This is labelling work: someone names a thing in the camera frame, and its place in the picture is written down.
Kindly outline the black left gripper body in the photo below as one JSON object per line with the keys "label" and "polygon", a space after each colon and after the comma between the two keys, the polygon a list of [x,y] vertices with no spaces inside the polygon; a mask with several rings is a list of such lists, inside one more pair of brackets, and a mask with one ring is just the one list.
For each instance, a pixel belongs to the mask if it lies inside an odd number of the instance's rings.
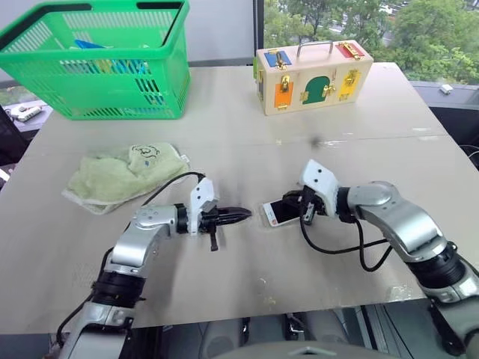
{"label": "black left gripper body", "polygon": [[208,233],[210,235],[211,251],[217,251],[219,249],[216,240],[217,218],[217,200],[205,201],[200,207],[200,223],[198,229],[201,233]]}

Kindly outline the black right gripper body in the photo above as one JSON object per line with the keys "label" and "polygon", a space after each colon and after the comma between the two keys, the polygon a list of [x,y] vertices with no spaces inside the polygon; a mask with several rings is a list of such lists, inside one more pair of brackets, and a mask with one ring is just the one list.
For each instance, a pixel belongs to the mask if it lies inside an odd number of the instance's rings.
{"label": "black right gripper body", "polygon": [[326,207],[323,200],[316,195],[313,189],[306,185],[302,189],[300,207],[302,210],[301,218],[305,224],[312,224],[315,215],[326,215]]}

